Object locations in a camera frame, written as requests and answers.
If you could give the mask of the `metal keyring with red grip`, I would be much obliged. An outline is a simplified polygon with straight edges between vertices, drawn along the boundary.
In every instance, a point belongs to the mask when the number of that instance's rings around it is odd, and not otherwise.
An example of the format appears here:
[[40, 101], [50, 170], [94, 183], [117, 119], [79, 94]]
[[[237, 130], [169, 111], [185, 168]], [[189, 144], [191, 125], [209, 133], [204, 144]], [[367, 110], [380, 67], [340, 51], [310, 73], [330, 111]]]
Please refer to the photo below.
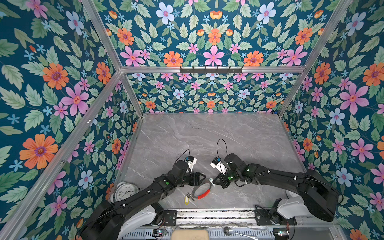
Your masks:
[[186, 197], [192, 201], [201, 200], [211, 193], [213, 186], [213, 178], [205, 179], [198, 186], [193, 187]]

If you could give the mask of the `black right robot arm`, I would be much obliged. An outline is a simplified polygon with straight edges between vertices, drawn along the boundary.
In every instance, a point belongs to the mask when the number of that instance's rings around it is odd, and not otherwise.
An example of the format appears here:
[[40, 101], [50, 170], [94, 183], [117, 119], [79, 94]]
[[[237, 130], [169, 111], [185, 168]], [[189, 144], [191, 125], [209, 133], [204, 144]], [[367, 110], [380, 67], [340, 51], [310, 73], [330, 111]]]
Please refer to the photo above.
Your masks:
[[238, 182], [242, 183], [241, 187], [248, 184], [273, 186], [299, 195], [314, 217], [325, 222], [332, 222], [335, 217], [341, 193], [316, 171], [291, 173], [273, 170], [259, 164], [247, 164], [233, 153], [223, 160], [214, 158], [211, 167], [220, 172], [213, 180], [214, 185], [224, 189]]

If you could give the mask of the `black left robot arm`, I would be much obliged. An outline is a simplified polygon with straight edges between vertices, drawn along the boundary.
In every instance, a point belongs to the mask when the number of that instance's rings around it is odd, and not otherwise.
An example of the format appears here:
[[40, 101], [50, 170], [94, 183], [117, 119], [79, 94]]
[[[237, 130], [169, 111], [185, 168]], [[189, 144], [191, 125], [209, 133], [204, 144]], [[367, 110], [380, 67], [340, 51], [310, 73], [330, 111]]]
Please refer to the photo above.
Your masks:
[[187, 162], [177, 161], [169, 172], [155, 178], [147, 188], [133, 196], [114, 203], [100, 203], [78, 230], [75, 239], [117, 240], [121, 227], [135, 214], [170, 196], [177, 187], [195, 187], [205, 179], [204, 174], [193, 172]]

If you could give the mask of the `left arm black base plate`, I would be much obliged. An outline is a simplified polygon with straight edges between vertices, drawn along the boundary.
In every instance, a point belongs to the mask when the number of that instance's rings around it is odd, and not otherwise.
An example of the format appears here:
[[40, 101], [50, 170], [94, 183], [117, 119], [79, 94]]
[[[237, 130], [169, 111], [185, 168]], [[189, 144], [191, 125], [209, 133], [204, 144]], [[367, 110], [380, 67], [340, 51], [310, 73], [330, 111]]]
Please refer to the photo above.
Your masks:
[[156, 214], [152, 225], [153, 226], [175, 226], [177, 222], [178, 211], [164, 210]]

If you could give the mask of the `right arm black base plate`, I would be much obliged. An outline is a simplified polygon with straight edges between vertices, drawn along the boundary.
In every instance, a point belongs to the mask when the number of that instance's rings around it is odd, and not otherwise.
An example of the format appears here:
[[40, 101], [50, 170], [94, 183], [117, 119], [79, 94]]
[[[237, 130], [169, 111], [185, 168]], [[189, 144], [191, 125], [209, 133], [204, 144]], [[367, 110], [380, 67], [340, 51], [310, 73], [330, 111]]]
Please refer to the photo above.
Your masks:
[[255, 220], [258, 226], [295, 226], [295, 218], [285, 219], [277, 211], [266, 210], [255, 206]]

